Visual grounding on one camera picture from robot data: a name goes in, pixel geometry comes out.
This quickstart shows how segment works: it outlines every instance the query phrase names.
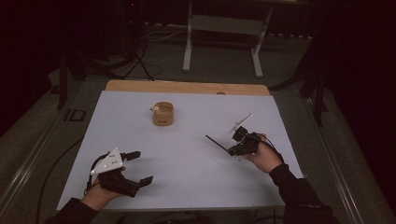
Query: white tabletop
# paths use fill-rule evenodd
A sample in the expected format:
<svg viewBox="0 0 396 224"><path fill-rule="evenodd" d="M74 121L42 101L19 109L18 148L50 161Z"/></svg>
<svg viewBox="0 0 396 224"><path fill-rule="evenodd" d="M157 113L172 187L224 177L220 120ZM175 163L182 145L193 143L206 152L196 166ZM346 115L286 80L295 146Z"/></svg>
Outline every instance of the white tabletop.
<svg viewBox="0 0 396 224"><path fill-rule="evenodd" d="M156 103L174 105L174 123L155 126ZM234 123L251 133L265 133L290 170L302 177L290 140L272 96L103 91L58 204L82 197L92 163L117 147L141 151L126 161L123 175L133 181L154 176L134 198L113 200L108 210L185 210L252 208L283 205L270 176L250 161L229 156L205 135L225 147L236 144L228 133Z"/></svg>

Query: human arm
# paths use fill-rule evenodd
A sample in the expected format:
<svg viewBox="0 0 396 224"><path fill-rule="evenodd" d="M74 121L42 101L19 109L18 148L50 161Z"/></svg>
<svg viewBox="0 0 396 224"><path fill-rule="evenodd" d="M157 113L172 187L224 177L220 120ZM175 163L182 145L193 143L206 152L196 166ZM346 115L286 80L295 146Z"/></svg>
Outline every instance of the human arm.
<svg viewBox="0 0 396 224"><path fill-rule="evenodd" d="M85 196L79 200L76 198L70 201L59 211L57 215L47 219L44 224L89 224L93 218L111 200L118 198L121 194L101 188L95 180L92 187Z"/></svg>
<svg viewBox="0 0 396 224"><path fill-rule="evenodd" d="M262 135L262 141L265 140L265 135ZM309 182L296 178L271 148L260 143L257 153L246 155L245 158L269 174L279 187L279 194L286 204L284 223L339 223L332 209L320 201Z"/></svg>

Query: gray carpet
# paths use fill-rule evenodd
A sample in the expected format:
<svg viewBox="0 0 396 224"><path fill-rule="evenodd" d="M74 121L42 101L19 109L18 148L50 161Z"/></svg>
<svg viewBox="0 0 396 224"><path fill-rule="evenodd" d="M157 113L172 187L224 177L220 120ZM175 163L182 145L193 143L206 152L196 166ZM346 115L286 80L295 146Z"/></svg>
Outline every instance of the gray carpet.
<svg viewBox="0 0 396 224"><path fill-rule="evenodd" d="M267 76L257 79L254 77L249 49L210 48L199 40L192 49L191 70L183 73L181 68L184 46L179 44L179 39L173 40L176 41L168 39L148 43L143 61L151 74L162 70L155 75L155 79L266 86L275 85L290 77L309 44L309 39L285 40L274 36L267 37L260 53L262 67ZM126 67L117 73L124 75L128 69ZM137 66L127 79L147 79L147 76L141 66ZM6 192L12 177L28 154L35 149L35 144L45 143L43 153L39 155L38 163L33 165L21 192L12 197L12 202L5 209L7 212L0 219L2 223L34 223L40 188L47 172L56 159L84 135L100 92L105 89L108 80L90 73L84 83L69 82L71 91L76 95L70 97L71 101L65 109L86 111L87 116L83 121L64 121L65 111L56 110L57 96L46 94L0 139L2 194ZM296 83L282 91L271 93L276 98L302 171L317 190L319 198L333 208L342 223L396 223L332 94L326 91L324 102L328 112L323 113L324 126L320 129L312 119L312 104L297 93L300 86L301 83ZM46 128L51 123L56 123L56 126L49 131ZM49 138L39 140L42 133L50 134ZM56 214L55 208L77 155L78 146L73 147L60 160L49 177L41 204L41 221ZM327 150L329 148L346 186L338 185L340 176L334 176L332 157L329 158ZM358 214L351 215L348 212L350 205L347 203L350 202L345 202L345 189L351 192ZM282 208L275 210L278 215L282 214ZM273 208L261 209L257 217L272 213ZM115 223L120 216L120 213L103 212L93 223Z"/></svg>

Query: black device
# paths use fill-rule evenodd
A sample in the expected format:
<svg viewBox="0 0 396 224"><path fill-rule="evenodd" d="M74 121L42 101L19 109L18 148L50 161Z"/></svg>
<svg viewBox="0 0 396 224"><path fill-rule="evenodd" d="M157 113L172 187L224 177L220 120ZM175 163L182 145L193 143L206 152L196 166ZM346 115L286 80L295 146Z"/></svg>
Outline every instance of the black device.
<svg viewBox="0 0 396 224"><path fill-rule="evenodd" d="M95 167L96 163L100 160L104 159L109 153L106 155L100 156L92 165L92 169ZM122 161L125 159L127 161L136 159L140 157L140 151L135 151L131 153L120 153ZM134 182L125 178L122 173L122 168L118 168L115 170L110 170L98 175L98 180L100 186L103 189L107 189L110 191L114 191L123 195L127 195L130 197L134 197L140 188L143 188L149 184L151 184L153 176L146 177L141 179L139 182ZM87 182L86 191L92 187L92 176L90 175L89 181Z"/></svg>
<svg viewBox="0 0 396 224"><path fill-rule="evenodd" d="M259 134L254 132L249 133L248 130L242 126L240 126L235 131L232 137L232 139L237 142L236 145L228 149L221 146L219 143L217 143L209 136L206 137L210 139L212 142L214 142L216 145L227 151L228 154L230 154L230 156L243 156L247 154L257 153L257 147L259 146L259 143L263 143L267 145L269 148L271 148L275 152L275 154L279 157L279 159L284 163L282 155L279 152L277 152L276 148L269 141L268 138L266 139L267 141L264 142L262 141L262 138L260 137Z"/></svg>

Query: human hand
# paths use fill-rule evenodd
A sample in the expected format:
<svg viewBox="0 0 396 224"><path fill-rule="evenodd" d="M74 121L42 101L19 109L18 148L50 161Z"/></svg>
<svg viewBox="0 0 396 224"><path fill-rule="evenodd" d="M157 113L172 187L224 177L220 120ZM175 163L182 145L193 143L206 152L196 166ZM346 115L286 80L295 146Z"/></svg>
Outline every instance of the human hand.
<svg viewBox="0 0 396 224"><path fill-rule="evenodd" d="M111 200L122 196L122 194L103 189L100 186L99 180L96 178L92 187L88 189L84 198L81 199L82 203L87 204L90 208L96 211L102 210Z"/></svg>
<svg viewBox="0 0 396 224"><path fill-rule="evenodd" d="M267 141L265 134L260 134L260 137L263 142ZM267 174L282 164L275 152L263 143L259 143L256 154L247 154L244 158L253 162L257 168Z"/></svg>

